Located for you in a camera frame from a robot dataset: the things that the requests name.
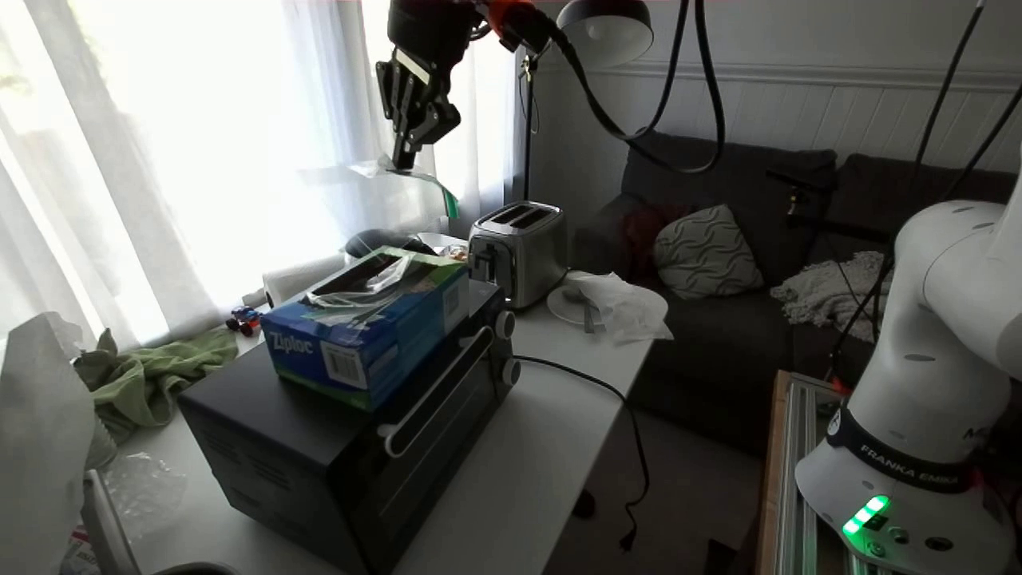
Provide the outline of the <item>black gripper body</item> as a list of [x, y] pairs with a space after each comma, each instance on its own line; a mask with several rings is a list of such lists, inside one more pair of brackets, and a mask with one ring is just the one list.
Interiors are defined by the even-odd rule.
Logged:
[[450, 69], [464, 62], [477, 21], [473, 0], [390, 0], [394, 53], [378, 63], [390, 121], [402, 119], [409, 133], [426, 133], [426, 105], [449, 98]]

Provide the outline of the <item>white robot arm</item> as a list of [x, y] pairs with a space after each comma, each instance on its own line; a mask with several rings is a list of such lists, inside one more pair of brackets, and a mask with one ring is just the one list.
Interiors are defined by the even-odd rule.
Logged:
[[[645, 0], [390, 0], [394, 53], [378, 66], [394, 167], [457, 127], [450, 69], [497, 34], [560, 47], [571, 69], [652, 45]], [[829, 433], [796, 462], [803, 502], [864, 562], [898, 575], [1004, 575], [1009, 508], [978, 479], [975, 453], [1022, 377], [1020, 203], [939, 201], [895, 240], [877, 351]]]

